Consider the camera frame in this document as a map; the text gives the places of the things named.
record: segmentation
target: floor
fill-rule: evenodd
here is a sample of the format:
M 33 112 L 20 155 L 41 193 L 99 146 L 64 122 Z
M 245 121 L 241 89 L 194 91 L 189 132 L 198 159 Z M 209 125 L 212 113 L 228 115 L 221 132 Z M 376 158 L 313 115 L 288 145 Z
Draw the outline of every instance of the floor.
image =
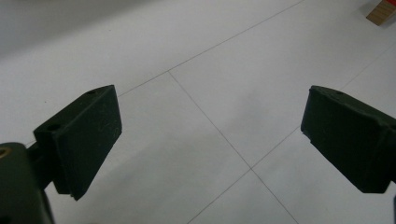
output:
M 392 223 L 302 135 L 311 85 L 396 117 L 396 24 L 378 0 L 4 0 L 0 142 L 115 84 L 123 133 L 58 224 Z

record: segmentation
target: wooden block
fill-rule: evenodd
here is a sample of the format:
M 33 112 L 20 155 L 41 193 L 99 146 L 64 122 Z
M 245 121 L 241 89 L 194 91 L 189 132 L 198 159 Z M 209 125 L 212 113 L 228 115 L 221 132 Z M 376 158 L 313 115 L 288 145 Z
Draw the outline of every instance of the wooden block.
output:
M 381 25 L 396 13 L 396 6 L 392 0 L 383 0 L 367 16 L 367 20 L 375 25 Z

